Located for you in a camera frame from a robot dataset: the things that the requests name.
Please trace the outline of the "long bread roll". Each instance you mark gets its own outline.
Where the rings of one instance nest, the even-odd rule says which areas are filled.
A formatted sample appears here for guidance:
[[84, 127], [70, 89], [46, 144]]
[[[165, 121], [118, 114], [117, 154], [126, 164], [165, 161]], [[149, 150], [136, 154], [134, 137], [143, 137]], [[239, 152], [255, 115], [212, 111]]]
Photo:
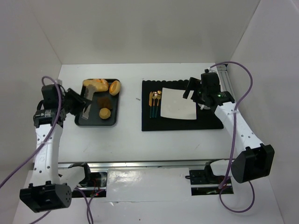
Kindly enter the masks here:
[[86, 79], [83, 81], [83, 86], [93, 86], [97, 92], [100, 92], [100, 79]]

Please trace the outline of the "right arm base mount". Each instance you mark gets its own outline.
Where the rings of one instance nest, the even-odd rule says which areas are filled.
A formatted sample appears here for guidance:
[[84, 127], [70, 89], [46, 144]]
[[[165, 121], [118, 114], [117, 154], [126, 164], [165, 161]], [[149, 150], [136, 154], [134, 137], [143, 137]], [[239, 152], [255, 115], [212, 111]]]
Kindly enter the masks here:
[[192, 196], [209, 196], [220, 193], [221, 189], [218, 186], [224, 180], [224, 176], [215, 176], [212, 173], [212, 162], [214, 161], [206, 162], [203, 169], [189, 170], [189, 175], [185, 176], [185, 179], [190, 181]]

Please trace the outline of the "steel tongs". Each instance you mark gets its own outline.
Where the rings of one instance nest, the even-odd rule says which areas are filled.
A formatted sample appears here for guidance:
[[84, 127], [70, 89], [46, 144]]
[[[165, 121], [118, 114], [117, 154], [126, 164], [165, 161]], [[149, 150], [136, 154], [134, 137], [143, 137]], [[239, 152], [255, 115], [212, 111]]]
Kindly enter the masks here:
[[93, 95], [96, 92], [96, 90], [97, 90], [96, 87], [91, 84], [86, 86], [85, 88], [85, 98], [88, 100], [88, 102], [86, 103], [86, 106], [84, 107], [82, 112], [82, 118], [84, 119], [89, 119], [89, 112], [93, 100]]

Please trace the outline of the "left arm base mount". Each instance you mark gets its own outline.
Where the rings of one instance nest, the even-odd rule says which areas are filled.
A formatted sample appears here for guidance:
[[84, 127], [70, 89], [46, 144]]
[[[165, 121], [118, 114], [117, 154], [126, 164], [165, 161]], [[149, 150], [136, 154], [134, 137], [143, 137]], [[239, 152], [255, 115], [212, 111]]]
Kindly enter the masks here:
[[73, 163], [68, 166], [71, 181], [68, 185], [81, 189], [86, 197], [106, 197], [108, 172], [93, 170], [87, 162]]

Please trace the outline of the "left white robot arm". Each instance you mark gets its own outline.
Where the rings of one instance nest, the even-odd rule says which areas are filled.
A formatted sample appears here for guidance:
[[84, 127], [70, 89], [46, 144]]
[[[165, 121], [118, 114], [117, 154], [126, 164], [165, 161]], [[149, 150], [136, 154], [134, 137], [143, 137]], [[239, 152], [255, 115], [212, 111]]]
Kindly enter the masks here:
[[33, 116], [38, 152], [29, 185], [19, 194], [34, 213], [68, 208], [73, 190], [78, 185], [86, 186], [91, 175], [86, 162], [73, 163], [65, 174], [58, 173], [59, 143], [66, 115], [80, 114], [91, 101], [71, 88], [56, 90], [52, 84], [42, 87], [42, 95]]

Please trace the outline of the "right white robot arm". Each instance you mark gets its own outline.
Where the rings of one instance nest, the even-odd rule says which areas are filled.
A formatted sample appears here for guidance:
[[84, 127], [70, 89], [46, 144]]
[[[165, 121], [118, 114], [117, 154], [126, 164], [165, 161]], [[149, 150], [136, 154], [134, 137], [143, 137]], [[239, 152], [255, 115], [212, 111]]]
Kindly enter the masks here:
[[236, 108], [233, 96], [228, 91], [221, 91], [217, 73], [203, 73], [200, 79], [190, 78], [183, 98], [188, 98], [190, 94], [195, 103], [210, 108], [222, 122], [232, 137], [232, 146], [237, 154], [235, 159], [206, 163], [207, 174], [232, 177], [238, 183], [268, 176], [275, 154], [274, 148], [265, 145], [253, 133]]

